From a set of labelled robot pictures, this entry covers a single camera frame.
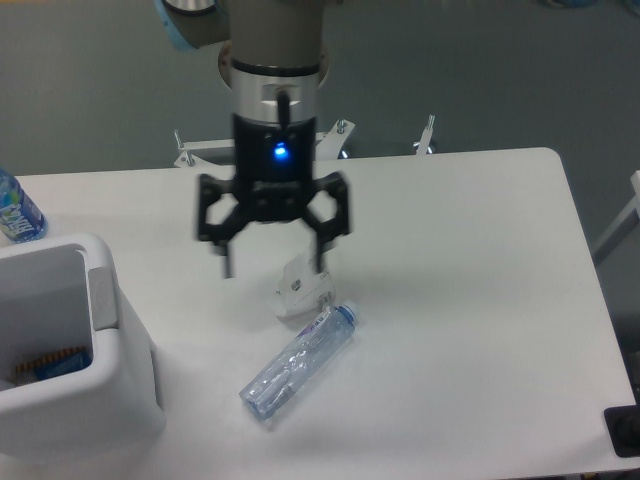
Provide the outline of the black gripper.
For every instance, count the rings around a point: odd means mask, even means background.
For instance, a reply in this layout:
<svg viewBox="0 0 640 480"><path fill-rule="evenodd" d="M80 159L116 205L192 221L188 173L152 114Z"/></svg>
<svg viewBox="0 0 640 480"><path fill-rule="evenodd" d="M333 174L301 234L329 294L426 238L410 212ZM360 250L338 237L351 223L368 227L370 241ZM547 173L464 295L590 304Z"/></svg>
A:
<svg viewBox="0 0 640 480"><path fill-rule="evenodd" d="M314 232L314 269L325 268L324 253L351 233L350 190L342 172L313 179L316 120L286 128L233 116L233 180L209 174L197 179L196 239L212 245L221 258L222 275L234 276L232 241L250 222L302 219ZM332 202L323 219L312 206L318 195Z"/></svg>

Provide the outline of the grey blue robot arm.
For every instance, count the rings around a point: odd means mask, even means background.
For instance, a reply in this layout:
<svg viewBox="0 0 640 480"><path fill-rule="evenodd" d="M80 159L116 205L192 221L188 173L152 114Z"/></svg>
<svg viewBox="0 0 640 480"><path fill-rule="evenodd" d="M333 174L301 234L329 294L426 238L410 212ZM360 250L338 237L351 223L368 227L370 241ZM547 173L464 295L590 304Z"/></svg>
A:
<svg viewBox="0 0 640 480"><path fill-rule="evenodd" d="M314 176L321 83L322 1L158 1L178 49L229 42L234 175L198 180L196 237L231 257L247 225L302 220L315 233L315 269L351 231L349 187L339 172Z"/></svg>

